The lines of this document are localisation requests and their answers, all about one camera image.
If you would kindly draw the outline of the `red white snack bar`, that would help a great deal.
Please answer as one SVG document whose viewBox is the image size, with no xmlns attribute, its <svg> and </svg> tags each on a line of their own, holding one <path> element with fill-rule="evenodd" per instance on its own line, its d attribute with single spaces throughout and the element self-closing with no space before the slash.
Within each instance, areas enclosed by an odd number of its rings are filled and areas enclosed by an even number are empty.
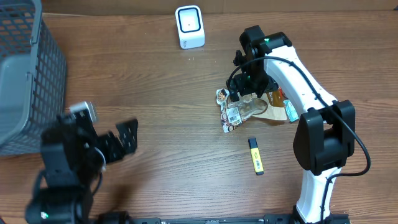
<svg viewBox="0 0 398 224">
<path fill-rule="evenodd" d="M 284 99 L 285 96 L 284 96 L 284 92 L 283 92 L 283 90 L 281 89 L 281 87 L 279 87 L 278 91 L 279 91 L 280 97 L 281 97 L 282 99 Z"/>
</svg>

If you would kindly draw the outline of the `brown white snack pouch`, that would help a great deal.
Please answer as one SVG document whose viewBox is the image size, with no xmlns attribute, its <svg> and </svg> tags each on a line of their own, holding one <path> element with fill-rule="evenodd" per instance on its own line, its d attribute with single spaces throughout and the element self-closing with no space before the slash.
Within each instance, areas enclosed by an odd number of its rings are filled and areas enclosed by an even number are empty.
<svg viewBox="0 0 398 224">
<path fill-rule="evenodd" d="M 221 127 L 224 133 L 231 132 L 251 117 L 274 121 L 285 121 L 287 115 L 279 91 L 263 94 L 260 98 L 255 93 L 240 96 L 239 101 L 230 100 L 225 88 L 216 91 L 216 102 L 221 111 Z"/>
</svg>

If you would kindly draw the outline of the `teal white tissue pack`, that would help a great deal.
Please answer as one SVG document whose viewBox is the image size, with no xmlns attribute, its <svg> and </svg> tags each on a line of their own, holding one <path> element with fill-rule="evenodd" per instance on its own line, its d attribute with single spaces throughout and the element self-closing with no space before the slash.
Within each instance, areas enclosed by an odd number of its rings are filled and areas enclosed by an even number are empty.
<svg viewBox="0 0 398 224">
<path fill-rule="evenodd" d="M 287 114 L 287 117 L 291 123 L 299 119 L 298 113 L 296 112 L 292 102 L 290 100 L 284 100 L 283 101 L 285 105 L 285 111 Z"/>
</svg>

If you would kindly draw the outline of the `yellow glue stick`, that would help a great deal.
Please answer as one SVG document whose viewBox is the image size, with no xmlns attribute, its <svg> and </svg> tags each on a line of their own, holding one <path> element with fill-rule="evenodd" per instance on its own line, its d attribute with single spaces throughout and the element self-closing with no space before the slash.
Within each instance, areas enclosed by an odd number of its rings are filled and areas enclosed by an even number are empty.
<svg viewBox="0 0 398 224">
<path fill-rule="evenodd" d="M 257 145 L 256 138 L 250 138 L 248 139 L 248 144 L 251 152 L 251 157 L 252 157 L 252 163 L 254 166 L 254 171 L 257 175 L 263 175 L 264 174 L 264 168 L 262 165 L 262 160 L 261 160 L 261 155 L 259 152 L 259 148 Z"/>
</svg>

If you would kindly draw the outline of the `grey plastic mesh basket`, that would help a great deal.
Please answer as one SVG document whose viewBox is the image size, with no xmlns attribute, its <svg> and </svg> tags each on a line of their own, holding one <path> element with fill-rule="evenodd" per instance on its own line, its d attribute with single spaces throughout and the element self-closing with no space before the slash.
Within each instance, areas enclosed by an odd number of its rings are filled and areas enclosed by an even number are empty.
<svg viewBox="0 0 398 224">
<path fill-rule="evenodd" d="M 63 112 L 67 61 L 41 1 L 1 1 L 1 155 L 39 151 L 40 135 Z"/>
</svg>

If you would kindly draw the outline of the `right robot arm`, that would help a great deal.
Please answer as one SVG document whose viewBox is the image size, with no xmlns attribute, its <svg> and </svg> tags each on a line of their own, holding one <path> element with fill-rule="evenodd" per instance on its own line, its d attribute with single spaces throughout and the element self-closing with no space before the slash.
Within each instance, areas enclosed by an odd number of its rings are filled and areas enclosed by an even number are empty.
<svg viewBox="0 0 398 224">
<path fill-rule="evenodd" d="M 230 131 L 265 112 L 266 94 L 281 90 L 298 115 L 293 141 L 303 169 L 300 197 L 289 215 L 268 215 L 266 223 L 348 223 L 330 211 L 334 179 L 354 153 L 355 109 L 329 94 L 300 61 L 283 33 L 265 35 L 259 26 L 244 30 L 235 70 L 216 94 L 221 120 Z"/>
</svg>

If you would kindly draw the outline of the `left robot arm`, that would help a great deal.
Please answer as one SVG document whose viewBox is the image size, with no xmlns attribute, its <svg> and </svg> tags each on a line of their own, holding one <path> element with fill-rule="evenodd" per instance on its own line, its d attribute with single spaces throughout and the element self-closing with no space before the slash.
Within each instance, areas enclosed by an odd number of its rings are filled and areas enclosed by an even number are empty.
<svg viewBox="0 0 398 224">
<path fill-rule="evenodd" d="M 118 123 L 119 132 L 99 135 L 88 110 L 63 114 L 41 135 L 44 169 L 36 178 L 27 223 L 89 223 L 97 187 L 106 166 L 137 149 L 138 121 Z"/>
</svg>

